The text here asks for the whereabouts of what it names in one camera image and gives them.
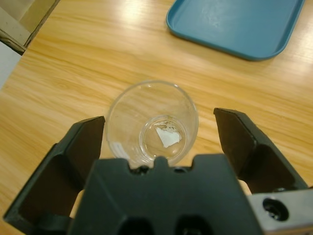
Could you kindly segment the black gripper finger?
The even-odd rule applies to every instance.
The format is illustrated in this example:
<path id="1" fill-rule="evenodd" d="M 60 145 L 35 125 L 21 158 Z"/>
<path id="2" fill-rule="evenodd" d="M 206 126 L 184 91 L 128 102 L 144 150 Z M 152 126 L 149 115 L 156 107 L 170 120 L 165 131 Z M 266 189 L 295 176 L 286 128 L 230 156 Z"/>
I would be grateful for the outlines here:
<path id="1" fill-rule="evenodd" d="M 65 235 L 70 213 L 98 160 L 105 118 L 73 124 L 45 155 L 3 219 L 25 235 Z"/>
<path id="2" fill-rule="evenodd" d="M 307 189 L 281 151 L 245 113 L 215 108 L 214 115 L 222 150 L 251 193 Z"/>

